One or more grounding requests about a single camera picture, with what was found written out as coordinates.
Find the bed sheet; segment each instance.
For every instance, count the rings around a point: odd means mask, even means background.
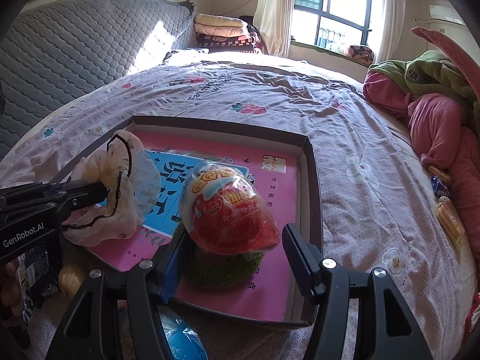
[[[0,185],[49,181],[99,133],[131,115],[204,117],[308,135],[322,190],[325,256],[350,269],[387,269],[434,358],[450,360],[476,286],[471,253],[464,247],[457,255],[438,224],[428,178],[405,129],[368,105],[361,89],[342,74],[264,55],[171,61],[58,110],[3,159]],[[356,310],[353,301],[345,359],[355,347]],[[299,359],[311,332],[211,323],[193,311],[182,316],[214,360]]]

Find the window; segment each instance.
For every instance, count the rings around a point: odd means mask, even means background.
[[[295,0],[292,36],[332,51],[341,43],[371,45],[381,14],[381,0]]]

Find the air conditioner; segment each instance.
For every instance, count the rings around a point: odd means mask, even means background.
[[[430,5],[430,15],[432,19],[450,21],[451,23],[465,25],[460,15],[453,8],[441,7],[440,5]]]

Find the window frame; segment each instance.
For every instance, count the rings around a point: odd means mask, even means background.
[[[368,42],[368,35],[371,32],[371,29],[369,28],[370,26],[370,18],[371,18],[371,1],[372,0],[367,0],[367,6],[365,10],[365,22],[362,25],[359,25],[357,23],[354,23],[353,21],[346,20],[340,16],[332,15],[329,12],[324,12],[323,11],[323,1],[320,0],[320,3],[318,4],[318,9],[315,8],[310,8],[310,7],[304,7],[303,5],[298,5],[294,4],[293,8],[299,11],[303,12],[309,12],[313,13],[315,15],[318,15],[318,23],[317,23],[317,33],[315,35],[315,46],[320,47],[318,45],[318,36],[320,32],[320,21],[322,17],[326,17],[327,19],[338,21],[339,23],[345,24],[347,26],[356,28],[357,30],[362,31],[362,37],[361,37],[361,45],[367,45]],[[330,2],[327,3],[327,10],[330,10]]]

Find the windowsill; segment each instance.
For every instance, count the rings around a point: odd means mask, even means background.
[[[360,62],[357,62],[356,60],[351,59],[351,58],[347,57],[346,55],[340,54],[339,52],[327,50],[327,49],[324,49],[324,48],[321,48],[321,47],[318,47],[318,46],[313,46],[312,44],[300,43],[300,42],[297,42],[296,40],[291,40],[290,44],[292,44],[294,46],[298,46],[298,47],[313,49],[313,50],[315,50],[319,53],[330,54],[331,56],[336,56],[338,58],[346,59],[347,61],[356,63],[357,65],[363,66],[364,68],[367,68],[367,69],[369,68],[369,66],[367,66],[365,64],[361,64]]]

